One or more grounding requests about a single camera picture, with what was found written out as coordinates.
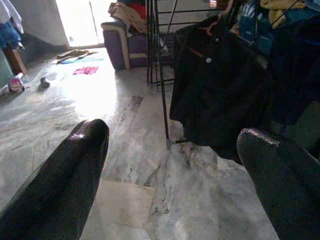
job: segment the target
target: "white wall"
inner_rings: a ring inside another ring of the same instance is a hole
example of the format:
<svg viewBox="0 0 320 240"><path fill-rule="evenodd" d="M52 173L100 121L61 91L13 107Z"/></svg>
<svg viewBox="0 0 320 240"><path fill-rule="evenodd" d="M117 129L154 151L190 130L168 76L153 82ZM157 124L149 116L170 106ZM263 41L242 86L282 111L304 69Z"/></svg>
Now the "white wall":
<svg viewBox="0 0 320 240"><path fill-rule="evenodd" d="M26 33L54 46L68 44L56 0L11 0L11 2L22 17Z"/></svg>
<svg viewBox="0 0 320 240"><path fill-rule="evenodd" d="M158 0L159 12L172 11L175 0ZM176 5L176 11L181 10L194 10L194 9L209 9L209 3L203 2L203 0L178 0ZM171 14L162 14L159 16L159 23L164 24L170 21ZM175 13L173 17L173 23L180 22L197 22L207 18L207 11L203 12L186 12L186 13ZM170 28L170 32L175 32L177 29L185 27L186 25L173 25ZM168 26L162 26L160 31L165 31Z"/></svg>

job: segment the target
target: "yellow cloth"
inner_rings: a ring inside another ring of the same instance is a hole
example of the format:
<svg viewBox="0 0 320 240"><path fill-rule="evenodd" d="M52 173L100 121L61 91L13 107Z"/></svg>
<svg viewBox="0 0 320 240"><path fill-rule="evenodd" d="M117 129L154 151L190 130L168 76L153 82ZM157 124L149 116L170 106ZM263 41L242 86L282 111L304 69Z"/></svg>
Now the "yellow cloth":
<svg viewBox="0 0 320 240"><path fill-rule="evenodd" d="M284 11L288 9L296 0L261 0L260 5L264 9L270 9L269 11L269 20L270 23L273 23L278 17L280 17ZM299 0L296 4L293 5L292 9L303 9L306 7L304 0ZM283 24L286 21L286 16L282 16L278 21L276 21L272 28L277 28L279 25Z"/></svg>
<svg viewBox="0 0 320 240"><path fill-rule="evenodd" d="M147 21L142 19L139 13L137 13L137 11L131 7L128 7L121 2L112 2L108 12L111 14L111 16L117 17L124 21L127 30L129 30L130 25L132 25L139 33L147 33Z"/></svg>

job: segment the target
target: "clothes drying rack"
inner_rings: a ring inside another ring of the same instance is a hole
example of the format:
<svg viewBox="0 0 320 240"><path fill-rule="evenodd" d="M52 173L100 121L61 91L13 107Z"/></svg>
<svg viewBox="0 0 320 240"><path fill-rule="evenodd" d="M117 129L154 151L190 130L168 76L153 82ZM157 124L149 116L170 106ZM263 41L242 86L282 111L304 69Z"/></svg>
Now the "clothes drying rack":
<svg viewBox="0 0 320 240"><path fill-rule="evenodd" d="M221 11L221 8L213 9L190 9L190 10L176 10L178 0L174 0L172 11L158 11L158 0L146 0L146 16L147 16L147 84L148 86L156 86L157 90L161 91L162 108L164 117L164 129L166 145L169 149L171 145L189 142L187 139L172 140L170 139L169 123L167 114L166 102L166 87L173 85L174 78L165 79L164 77L164 57L172 57L173 54L173 39L170 35L170 28L172 25L190 25L196 24L200 21L183 21L173 22L175 14L182 13L196 13L196 12L210 12ZM170 14L168 23L159 23L159 15ZM167 26L166 32L160 32L160 26Z"/></svg>

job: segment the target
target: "marble floor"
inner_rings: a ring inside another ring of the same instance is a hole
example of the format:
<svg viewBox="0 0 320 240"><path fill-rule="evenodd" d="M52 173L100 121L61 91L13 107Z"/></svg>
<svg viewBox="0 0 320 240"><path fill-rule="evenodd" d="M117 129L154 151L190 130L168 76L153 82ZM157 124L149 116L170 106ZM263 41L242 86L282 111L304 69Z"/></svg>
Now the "marble floor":
<svg viewBox="0 0 320 240"><path fill-rule="evenodd" d="M0 97L0 209L78 122L101 118L109 150L82 240L277 240L246 170L209 147L167 150L161 94L146 85L146 69L115 72L101 54L66 65L41 60L23 93ZM72 74L86 66L99 70ZM183 137L178 122L169 128Z"/></svg>

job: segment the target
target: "doorway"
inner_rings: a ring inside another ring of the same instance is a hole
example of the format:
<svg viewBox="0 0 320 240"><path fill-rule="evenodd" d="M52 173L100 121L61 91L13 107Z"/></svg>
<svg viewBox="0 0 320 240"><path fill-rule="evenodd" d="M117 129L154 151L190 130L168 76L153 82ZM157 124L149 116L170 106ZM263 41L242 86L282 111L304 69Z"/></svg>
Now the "doorway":
<svg viewBox="0 0 320 240"><path fill-rule="evenodd" d="M101 23L116 0L56 0L70 47L99 46L104 43Z"/></svg>

